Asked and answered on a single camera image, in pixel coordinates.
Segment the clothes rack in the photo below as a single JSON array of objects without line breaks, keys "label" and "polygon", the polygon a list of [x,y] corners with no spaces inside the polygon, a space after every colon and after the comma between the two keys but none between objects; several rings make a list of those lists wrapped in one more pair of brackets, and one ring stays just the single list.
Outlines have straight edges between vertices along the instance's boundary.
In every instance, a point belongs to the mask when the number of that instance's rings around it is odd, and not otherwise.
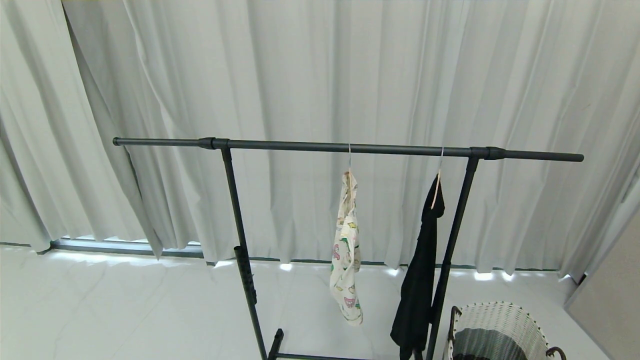
[{"label": "clothes rack", "polygon": [[373,144],[347,144],[347,143],[315,143],[315,142],[276,142],[276,141],[249,141],[230,140],[227,138],[200,138],[200,139],[145,139],[145,138],[114,138],[113,144],[118,145],[146,145],[146,146],[176,146],[176,147],[201,147],[209,150],[220,150],[227,173],[227,182],[231,194],[231,204],[236,220],[236,228],[240,246],[234,247],[236,261],[240,271],[244,295],[249,307],[249,314],[253,323],[253,331],[258,343],[261,360],[275,359],[309,359],[309,360],[357,360],[345,357],[312,356],[301,354],[286,354],[280,352],[280,345],[284,338],[284,331],[278,329],[271,344],[271,350],[266,352],[264,338],[260,331],[260,323],[256,310],[257,294],[253,286],[251,264],[249,261],[248,248],[244,235],[244,225],[240,210],[240,201],[236,187],[236,178],[231,158],[231,149],[262,149],[262,150],[285,150],[285,151],[319,151],[319,152],[351,152],[364,154],[397,154],[397,155],[420,155],[420,156],[453,156],[467,158],[467,170],[462,182],[460,197],[456,207],[456,213],[451,226],[449,242],[445,251],[444,260],[440,270],[440,278],[436,286],[433,297],[434,318],[429,333],[429,345],[427,348],[427,360],[433,360],[442,306],[444,304],[449,272],[451,270],[451,258],[456,246],[462,216],[467,206],[471,183],[478,166],[479,160],[500,160],[500,159],[530,159],[549,161],[570,161],[581,162],[584,156],[581,154],[567,154],[559,152],[535,152],[535,151],[511,151],[499,147],[428,147],[428,146],[407,146],[407,145],[373,145]]}]

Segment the black garment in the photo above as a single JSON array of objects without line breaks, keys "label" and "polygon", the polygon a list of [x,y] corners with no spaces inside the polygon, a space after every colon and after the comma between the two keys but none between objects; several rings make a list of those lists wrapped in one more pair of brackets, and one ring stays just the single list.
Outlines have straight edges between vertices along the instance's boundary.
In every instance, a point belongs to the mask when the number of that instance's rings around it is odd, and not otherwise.
[{"label": "black garment", "polygon": [[437,178],[433,180],[429,195],[422,209],[422,226],[418,235],[415,254],[404,277],[400,293],[400,305],[391,329],[391,338],[400,346],[400,360],[408,360],[412,351],[422,352],[426,347],[431,314],[431,296],[436,267],[436,221],[444,213],[442,183],[438,187],[435,205],[431,209],[436,192]]}]

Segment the laundry basket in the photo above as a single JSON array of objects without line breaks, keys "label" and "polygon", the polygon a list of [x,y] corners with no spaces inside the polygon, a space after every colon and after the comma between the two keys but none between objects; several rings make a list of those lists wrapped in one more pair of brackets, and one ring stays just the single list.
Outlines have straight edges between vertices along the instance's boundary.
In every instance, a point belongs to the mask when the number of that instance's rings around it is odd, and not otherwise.
[{"label": "laundry basket", "polygon": [[542,329],[510,302],[485,302],[451,309],[445,360],[566,360],[548,348]]}]

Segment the curtain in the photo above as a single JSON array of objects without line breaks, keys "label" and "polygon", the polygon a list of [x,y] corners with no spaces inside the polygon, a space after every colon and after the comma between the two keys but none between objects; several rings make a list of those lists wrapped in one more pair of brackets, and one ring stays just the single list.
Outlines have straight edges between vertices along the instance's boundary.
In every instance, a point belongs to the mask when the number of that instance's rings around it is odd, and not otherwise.
[{"label": "curtain", "polygon": [[0,4],[3,228],[31,235],[36,250],[65,235],[153,240],[135,181],[126,188],[116,175],[133,180],[126,153],[100,136],[62,4]]},{"label": "curtain", "polygon": [[[597,249],[601,227],[622,191],[618,184],[633,171],[628,159],[640,138],[640,4],[140,0],[63,5],[77,70],[69,65],[68,76],[55,80],[76,85],[64,99],[77,103],[78,116],[65,116],[61,127],[79,123],[94,141],[76,136],[50,141],[57,140],[60,161],[69,156],[60,147],[93,145],[83,156],[100,158],[93,169],[103,175],[96,181],[109,186],[106,204],[113,205],[95,209],[122,206],[105,216],[103,233],[109,229],[122,237],[137,227],[140,236],[140,224],[146,224],[143,232],[157,249],[199,241],[209,261],[232,256],[237,236],[220,154],[129,147],[133,170],[127,172],[126,166],[113,165],[126,158],[109,146],[114,135],[584,153],[580,164],[481,162],[453,259],[481,272],[495,266],[508,272],[516,267],[579,271],[585,266],[582,256]],[[60,15],[56,18],[62,28]],[[65,43],[59,56],[69,61],[73,53]],[[55,128],[51,121],[47,126]],[[8,132],[36,136],[26,129]],[[242,150],[233,155],[250,254],[282,261],[330,259],[348,155]],[[360,184],[363,260],[408,263],[439,159],[354,154],[351,162]],[[442,163],[447,209],[438,259],[464,171],[463,159]],[[139,193],[131,190],[136,182]],[[82,186],[76,181],[74,188]],[[72,200],[85,195],[94,194],[75,194]],[[45,210],[38,209],[41,218]]]}]

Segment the white marble floor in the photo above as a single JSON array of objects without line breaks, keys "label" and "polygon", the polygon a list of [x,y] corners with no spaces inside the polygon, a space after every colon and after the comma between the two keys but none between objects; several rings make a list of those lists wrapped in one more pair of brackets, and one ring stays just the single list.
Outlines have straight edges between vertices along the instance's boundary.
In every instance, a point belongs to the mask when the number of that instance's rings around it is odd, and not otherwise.
[{"label": "white marble floor", "polygon": [[[328,291],[328,265],[254,261],[267,350],[397,359],[389,331],[402,269],[363,266],[361,327],[346,325]],[[234,262],[112,256],[0,247],[0,359],[259,359]],[[479,275],[452,270],[436,349],[441,358],[452,305],[505,300],[532,313],[568,359],[607,359],[563,304],[571,279],[550,272]]]}]

